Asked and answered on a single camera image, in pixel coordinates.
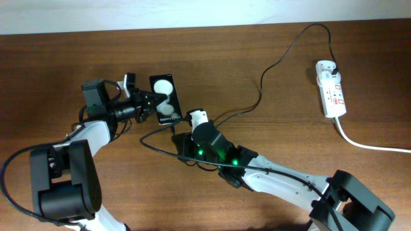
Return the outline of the white charger adapter plug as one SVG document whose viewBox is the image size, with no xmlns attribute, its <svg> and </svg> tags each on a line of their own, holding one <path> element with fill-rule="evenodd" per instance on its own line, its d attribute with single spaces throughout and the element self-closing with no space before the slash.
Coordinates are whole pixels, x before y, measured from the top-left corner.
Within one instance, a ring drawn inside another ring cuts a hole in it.
<svg viewBox="0 0 411 231">
<path fill-rule="evenodd" d="M 315 65 L 317 77 L 319 82 L 323 83 L 325 81 L 333 81 L 335 83 L 340 82 L 341 76 L 339 72 L 334 73 L 333 71 L 337 68 L 335 62 L 330 60 L 318 61 Z"/>
</svg>

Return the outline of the white power strip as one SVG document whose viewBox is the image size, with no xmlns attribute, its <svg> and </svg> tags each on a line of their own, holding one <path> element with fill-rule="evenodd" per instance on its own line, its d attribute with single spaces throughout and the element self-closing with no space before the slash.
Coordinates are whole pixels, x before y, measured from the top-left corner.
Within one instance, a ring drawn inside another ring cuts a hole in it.
<svg viewBox="0 0 411 231">
<path fill-rule="evenodd" d="M 344 115 L 346 113 L 346 107 L 341 80 L 337 83 L 333 81 L 321 83 L 317 77 L 317 85 L 319 86 L 325 117 L 335 118 Z"/>
</svg>

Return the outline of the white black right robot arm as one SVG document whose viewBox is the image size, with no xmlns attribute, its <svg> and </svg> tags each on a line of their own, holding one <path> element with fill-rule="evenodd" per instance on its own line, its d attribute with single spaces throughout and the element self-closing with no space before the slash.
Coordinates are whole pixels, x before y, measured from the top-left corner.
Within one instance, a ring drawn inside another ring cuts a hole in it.
<svg viewBox="0 0 411 231">
<path fill-rule="evenodd" d="M 235 188 L 267 193 L 309 213 L 310 230 L 388 230 L 395 214 L 348 172 L 310 175 L 280 166 L 243 146 L 235 146 L 212 122 L 173 135 L 180 159 L 215 163 L 218 174 Z"/>
</svg>

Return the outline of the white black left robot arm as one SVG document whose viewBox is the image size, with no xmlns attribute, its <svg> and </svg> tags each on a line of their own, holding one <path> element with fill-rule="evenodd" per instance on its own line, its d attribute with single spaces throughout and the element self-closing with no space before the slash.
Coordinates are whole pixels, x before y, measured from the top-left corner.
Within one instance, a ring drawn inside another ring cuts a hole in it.
<svg viewBox="0 0 411 231">
<path fill-rule="evenodd" d="M 112 142 L 118 124 L 134 118 L 143 122 L 167 95 L 139 90 L 128 80 L 114 83 L 126 92 L 110 98 L 107 80 L 82 84 L 86 106 L 81 119 L 65 141 L 36 148 L 30 153 L 33 210 L 41 222 L 55 221 L 74 230 L 128 230 L 102 205 L 102 193 L 93 156 Z"/>
</svg>

